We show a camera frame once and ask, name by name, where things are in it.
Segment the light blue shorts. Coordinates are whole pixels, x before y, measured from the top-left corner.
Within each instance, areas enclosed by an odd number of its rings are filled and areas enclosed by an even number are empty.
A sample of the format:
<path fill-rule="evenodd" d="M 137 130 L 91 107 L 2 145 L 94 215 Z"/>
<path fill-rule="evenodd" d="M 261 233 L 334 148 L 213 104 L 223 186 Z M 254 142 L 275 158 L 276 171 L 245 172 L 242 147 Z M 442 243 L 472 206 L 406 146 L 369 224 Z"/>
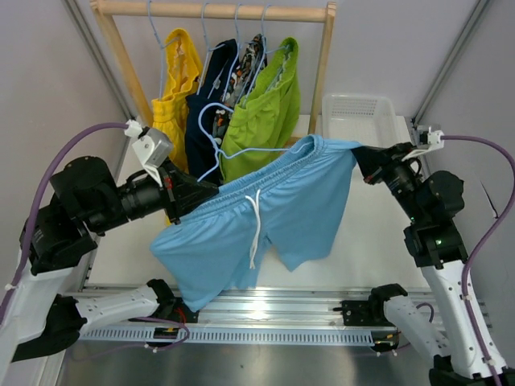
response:
<path fill-rule="evenodd" d="M 254 287 L 271 248 L 289 271 L 325 258 L 344 215 L 358 147 L 308 135 L 161 231 L 150 251 L 186 305 L 198 311 L 224 290 Z"/>

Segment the lime green shorts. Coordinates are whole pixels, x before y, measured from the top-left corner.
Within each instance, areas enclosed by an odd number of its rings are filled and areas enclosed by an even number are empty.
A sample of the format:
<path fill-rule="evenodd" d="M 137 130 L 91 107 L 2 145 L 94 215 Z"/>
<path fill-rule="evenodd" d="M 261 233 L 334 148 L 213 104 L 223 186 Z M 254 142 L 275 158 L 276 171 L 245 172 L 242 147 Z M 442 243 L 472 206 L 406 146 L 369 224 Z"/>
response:
<path fill-rule="evenodd" d="M 290 139 L 300 114 L 299 45 L 287 37 L 240 101 L 222 140 L 220 171 L 232 182 L 273 162 Z"/>

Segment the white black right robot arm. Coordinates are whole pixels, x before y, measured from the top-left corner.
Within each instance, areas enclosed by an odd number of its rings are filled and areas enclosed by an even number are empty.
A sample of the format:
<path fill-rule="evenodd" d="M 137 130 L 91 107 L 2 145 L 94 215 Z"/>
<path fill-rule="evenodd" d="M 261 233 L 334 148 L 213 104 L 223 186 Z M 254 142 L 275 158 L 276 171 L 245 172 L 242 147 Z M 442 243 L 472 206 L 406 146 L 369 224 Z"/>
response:
<path fill-rule="evenodd" d="M 443 331 L 422 316 L 398 284 L 372 289 L 367 305 L 376 324 L 390 322 L 429 365 L 432 385 L 512 385 L 514 370 L 497 350 L 470 278 L 472 255 L 455 226 L 464 209 L 464 182 L 447 170 L 423 179 L 412 170 L 417 148 L 353 150 L 365 183 L 384 183 L 410 219 L 404 241 L 434 295 Z"/>

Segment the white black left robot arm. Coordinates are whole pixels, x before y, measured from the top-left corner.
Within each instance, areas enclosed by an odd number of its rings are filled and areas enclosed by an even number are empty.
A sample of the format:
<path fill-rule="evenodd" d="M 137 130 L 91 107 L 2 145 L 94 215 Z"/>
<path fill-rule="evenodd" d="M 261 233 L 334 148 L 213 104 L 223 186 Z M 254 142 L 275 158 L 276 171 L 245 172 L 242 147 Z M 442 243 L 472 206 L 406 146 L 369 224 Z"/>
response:
<path fill-rule="evenodd" d="M 158 211 L 174 224 L 218 193 L 165 161 L 156 178 L 144 170 L 117 185 L 106 162 L 86 156 L 71 161 L 50 179 L 53 196 L 37 211 L 28 266 L 14 288 L 1 330 L 1 354 L 7 363 L 54 355 L 81 336 L 112 323 L 150 317 L 186 322 L 195 312 L 161 279 L 110 297 L 79 300 L 60 287 L 83 256 L 108 231 Z"/>

